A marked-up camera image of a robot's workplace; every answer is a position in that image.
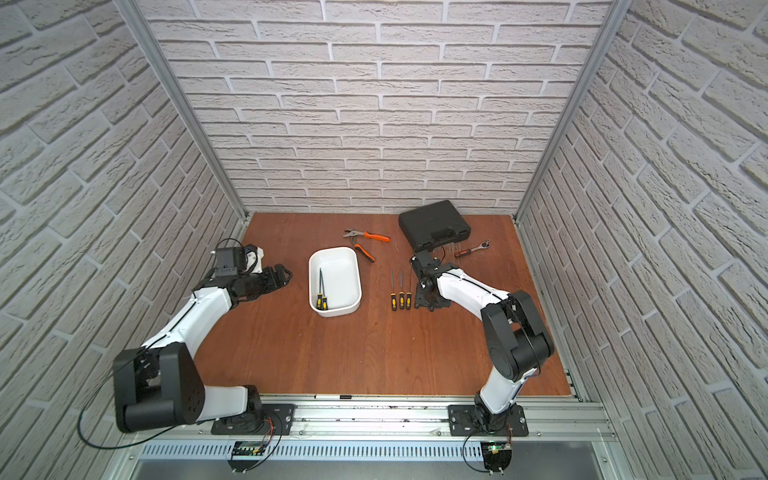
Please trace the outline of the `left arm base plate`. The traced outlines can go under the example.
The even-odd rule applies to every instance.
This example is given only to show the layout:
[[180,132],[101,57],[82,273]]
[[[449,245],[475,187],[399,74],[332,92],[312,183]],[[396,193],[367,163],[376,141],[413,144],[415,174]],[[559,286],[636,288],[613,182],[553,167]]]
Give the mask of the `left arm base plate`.
[[264,404],[260,410],[215,420],[212,435],[250,435],[275,437],[288,435],[295,415],[295,404]]

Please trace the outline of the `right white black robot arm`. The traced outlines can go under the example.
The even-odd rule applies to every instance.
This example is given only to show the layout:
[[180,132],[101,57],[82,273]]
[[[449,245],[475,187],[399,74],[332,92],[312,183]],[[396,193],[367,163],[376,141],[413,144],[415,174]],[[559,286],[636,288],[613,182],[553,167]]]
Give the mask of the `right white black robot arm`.
[[417,307],[434,311],[457,304],[481,321],[492,369],[476,395],[476,408],[489,418],[508,412],[525,382],[555,353],[532,297],[486,285],[427,251],[415,253],[410,265],[417,278]]

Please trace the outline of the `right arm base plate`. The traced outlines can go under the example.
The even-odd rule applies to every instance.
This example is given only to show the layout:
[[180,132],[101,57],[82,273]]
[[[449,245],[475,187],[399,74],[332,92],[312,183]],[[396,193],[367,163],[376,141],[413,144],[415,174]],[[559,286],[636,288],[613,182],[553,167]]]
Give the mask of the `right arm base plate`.
[[529,429],[523,408],[515,403],[499,414],[487,412],[481,405],[457,404],[447,407],[450,434],[454,437],[490,435],[527,437]]

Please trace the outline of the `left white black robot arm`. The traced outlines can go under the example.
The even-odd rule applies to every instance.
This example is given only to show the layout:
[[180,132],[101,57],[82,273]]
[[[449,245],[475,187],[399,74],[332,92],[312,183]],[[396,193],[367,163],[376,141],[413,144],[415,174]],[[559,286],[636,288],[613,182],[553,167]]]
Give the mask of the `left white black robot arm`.
[[140,347],[114,359],[115,416],[121,432],[263,419],[255,386],[206,385],[194,357],[225,314],[287,286],[293,273],[281,264],[263,266],[264,252],[252,244],[218,248],[213,255],[213,266],[181,310]]

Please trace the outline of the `white plastic storage box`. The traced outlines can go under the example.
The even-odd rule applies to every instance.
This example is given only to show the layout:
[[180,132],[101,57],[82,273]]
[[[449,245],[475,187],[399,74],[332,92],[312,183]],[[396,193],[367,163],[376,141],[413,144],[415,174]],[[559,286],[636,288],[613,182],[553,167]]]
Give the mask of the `white plastic storage box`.
[[[318,250],[308,260],[309,304],[323,318],[354,313],[362,300],[362,287],[357,254],[349,247]],[[318,294],[318,270],[322,269],[328,309],[316,308]]]

